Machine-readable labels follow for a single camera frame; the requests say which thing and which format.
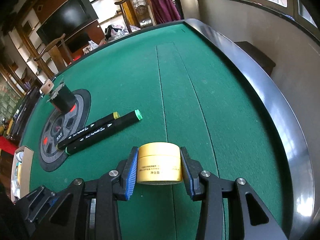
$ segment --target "jar lid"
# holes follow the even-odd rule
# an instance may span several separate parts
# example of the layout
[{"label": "jar lid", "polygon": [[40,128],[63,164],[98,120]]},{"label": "jar lid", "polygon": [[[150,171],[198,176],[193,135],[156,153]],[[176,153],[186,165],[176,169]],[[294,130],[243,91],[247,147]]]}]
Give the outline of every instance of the jar lid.
[{"label": "jar lid", "polygon": [[180,148],[178,145],[166,142],[147,143],[139,147],[139,159],[151,155],[168,155],[180,158]]}]

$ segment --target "television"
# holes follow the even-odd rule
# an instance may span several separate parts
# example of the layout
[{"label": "television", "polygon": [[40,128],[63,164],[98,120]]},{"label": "television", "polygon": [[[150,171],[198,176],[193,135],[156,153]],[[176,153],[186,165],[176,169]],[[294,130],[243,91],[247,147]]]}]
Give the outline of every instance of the television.
[{"label": "television", "polygon": [[47,45],[66,34],[73,33],[98,19],[89,0],[68,0],[50,15],[37,30],[42,42]]}]

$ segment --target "red cloth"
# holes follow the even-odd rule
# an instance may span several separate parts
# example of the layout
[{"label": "red cloth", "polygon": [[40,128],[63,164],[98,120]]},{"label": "red cloth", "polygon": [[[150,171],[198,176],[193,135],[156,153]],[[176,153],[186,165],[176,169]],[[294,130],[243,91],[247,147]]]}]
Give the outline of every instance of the red cloth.
[{"label": "red cloth", "polygon": [[14,155],[14,151],[18,149],[18,146],[14,145],[8,139],[3,136],[0,136],[0,149]]},{"label": "red cloth", "polygon": [[150,0],[157,24],[180,20],[180,15],[172,0]]}]

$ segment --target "black table edge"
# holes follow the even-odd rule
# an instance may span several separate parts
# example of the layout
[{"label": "black table edge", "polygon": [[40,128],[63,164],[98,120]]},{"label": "black table edge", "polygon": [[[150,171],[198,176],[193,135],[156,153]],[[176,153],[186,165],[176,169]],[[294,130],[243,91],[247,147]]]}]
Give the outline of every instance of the black table edge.
[{"label": "black table edge", "polygon": [[[185,23],[228,57],[253,87],[272,118],[284,146],[292,179],[293,218],[289,239],[300,239],[312,222],[315,189],[308,146],[294,112],[273,80],[240,47],[196,19],[187,19]],[[301,209],[312,212],[303,215]]]}]

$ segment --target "red button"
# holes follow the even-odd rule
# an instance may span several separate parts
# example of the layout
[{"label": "red button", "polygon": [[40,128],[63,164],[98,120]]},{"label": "red button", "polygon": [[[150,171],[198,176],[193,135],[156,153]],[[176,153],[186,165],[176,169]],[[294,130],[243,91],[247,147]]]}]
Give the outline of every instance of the red button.
[{"label": "red button", "polygon": [[75,110],[75,109],[76,109],[76,105],[74,105],[74,106],[71,108],[70,113],[71,113],[73,110]]}]

